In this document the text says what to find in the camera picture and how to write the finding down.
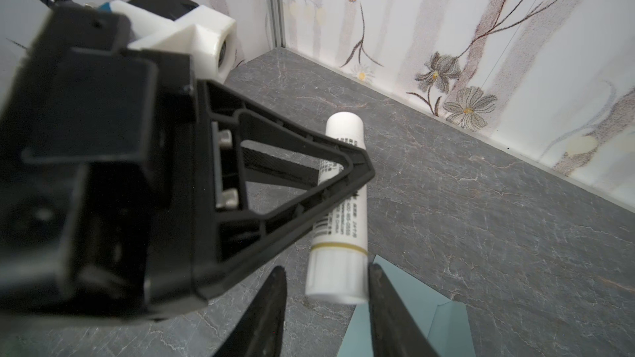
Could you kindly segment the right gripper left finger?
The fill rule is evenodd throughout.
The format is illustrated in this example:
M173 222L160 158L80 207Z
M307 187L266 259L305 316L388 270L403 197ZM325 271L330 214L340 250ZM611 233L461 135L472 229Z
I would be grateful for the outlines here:
M213 356L280 356L286 302L286 272L276 266Z

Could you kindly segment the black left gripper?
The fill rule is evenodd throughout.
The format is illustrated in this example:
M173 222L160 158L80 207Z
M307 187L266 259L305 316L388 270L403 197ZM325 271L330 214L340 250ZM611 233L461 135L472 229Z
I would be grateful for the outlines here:
M57 8L1 115L1 314L164 319L193 290L193 58Z

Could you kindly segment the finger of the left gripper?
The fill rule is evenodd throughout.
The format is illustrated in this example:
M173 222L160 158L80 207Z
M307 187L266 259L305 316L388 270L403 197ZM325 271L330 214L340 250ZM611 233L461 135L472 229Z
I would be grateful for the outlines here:
M200 80L195 128L195 289L218 297L304 237L375 176L368 153ZM266 213L246 185L300 194Z

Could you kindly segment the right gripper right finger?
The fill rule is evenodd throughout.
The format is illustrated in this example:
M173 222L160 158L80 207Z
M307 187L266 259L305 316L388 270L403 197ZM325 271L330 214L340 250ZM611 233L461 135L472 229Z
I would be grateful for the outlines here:
M379 264L370 264L368 281L373 356L438 357Z

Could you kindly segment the light green envelope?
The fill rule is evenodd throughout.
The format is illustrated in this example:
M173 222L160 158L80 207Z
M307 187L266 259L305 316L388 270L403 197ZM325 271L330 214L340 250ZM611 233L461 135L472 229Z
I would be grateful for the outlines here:
M408 312L431 346L441 356L474 356L466 305L443 296L383 257L375 256ZM337 353L372 356L370 313L367 304L356 307Z

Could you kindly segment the white glue stick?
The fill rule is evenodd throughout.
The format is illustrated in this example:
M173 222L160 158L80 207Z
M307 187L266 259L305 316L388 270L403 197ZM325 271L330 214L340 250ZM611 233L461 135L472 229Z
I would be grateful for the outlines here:
M364 123L356 114L329 117L326 135L365 149ZM335 162L322 161L318 184L342 172ZM366 186L314 223L305 295L345 305L369 300L367 267L368 216Z

